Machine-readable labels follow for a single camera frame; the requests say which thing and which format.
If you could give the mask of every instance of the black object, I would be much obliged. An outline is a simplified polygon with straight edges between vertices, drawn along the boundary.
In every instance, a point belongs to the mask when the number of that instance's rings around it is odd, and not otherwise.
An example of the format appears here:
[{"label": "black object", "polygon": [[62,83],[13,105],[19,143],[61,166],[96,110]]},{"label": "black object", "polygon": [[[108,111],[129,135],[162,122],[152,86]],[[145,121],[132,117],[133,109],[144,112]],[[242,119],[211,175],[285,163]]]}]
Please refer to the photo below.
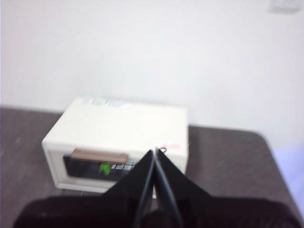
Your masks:
[{"label": "black object", "polygon": [[[150,212],[155,185],[159,208]],[[51,197],[27,205],[15,228],[299,228],[290,209],[266,199],[218,198],[152,151],[100,197]]]}]

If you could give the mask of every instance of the sticker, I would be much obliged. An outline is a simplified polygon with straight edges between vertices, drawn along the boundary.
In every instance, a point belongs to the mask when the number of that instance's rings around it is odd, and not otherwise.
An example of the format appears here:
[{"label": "sticker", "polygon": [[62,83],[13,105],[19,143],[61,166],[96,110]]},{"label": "sticker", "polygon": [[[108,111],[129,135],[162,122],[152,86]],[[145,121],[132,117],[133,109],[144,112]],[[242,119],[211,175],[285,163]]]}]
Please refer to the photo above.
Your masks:
[{"label": "sticker", "polygon": [[179,149],[181,148],[181,144],[179,142],[165,142],[160,146],[160,148],[162,147],[166,149]]}]

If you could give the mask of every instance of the keypad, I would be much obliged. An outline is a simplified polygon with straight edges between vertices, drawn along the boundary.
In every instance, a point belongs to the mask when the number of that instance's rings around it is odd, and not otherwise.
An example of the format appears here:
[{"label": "keypad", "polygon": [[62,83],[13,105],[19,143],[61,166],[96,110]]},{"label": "keypad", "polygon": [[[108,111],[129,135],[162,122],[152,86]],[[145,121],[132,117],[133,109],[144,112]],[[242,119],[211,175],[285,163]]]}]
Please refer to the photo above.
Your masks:
[{"label": "keypad", "polygon": [[127,161],[125,164],[122,165],[112,165],[111,169],[112,170],[126,170],[126,171],[130,171],[134,168],[134,166],[137,163],[135,161]]}]

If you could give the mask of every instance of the tabletop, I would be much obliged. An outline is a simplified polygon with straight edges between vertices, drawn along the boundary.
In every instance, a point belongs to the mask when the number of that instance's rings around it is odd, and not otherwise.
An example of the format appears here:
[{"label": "tabletop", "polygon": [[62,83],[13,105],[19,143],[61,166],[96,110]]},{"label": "tabletop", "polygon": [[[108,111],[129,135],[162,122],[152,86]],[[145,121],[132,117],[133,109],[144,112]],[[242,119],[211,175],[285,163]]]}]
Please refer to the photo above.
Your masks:
[{"label": "tabletop", "polygon": [[[29,202],[96,193],[57,189],[41,141],[60,113],[1,108],[1,227],[10,228]],[[189,127],[186,176],[213,196],[255,197],[299,211],[264,138],[257,133]]]}]

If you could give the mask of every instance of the keypad button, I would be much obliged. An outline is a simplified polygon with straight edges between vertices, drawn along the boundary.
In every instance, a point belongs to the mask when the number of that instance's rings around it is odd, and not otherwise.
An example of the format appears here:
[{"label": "keypad button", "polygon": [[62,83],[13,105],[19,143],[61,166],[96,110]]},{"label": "keypad button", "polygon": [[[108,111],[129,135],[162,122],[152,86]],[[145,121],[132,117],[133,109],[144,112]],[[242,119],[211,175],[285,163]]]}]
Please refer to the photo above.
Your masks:
[{"label": "keypad button", "polygon": [[122,170],[123,168],[124,168],[123,165],[117,165],[115,169],[116,169],[116,170]]}]

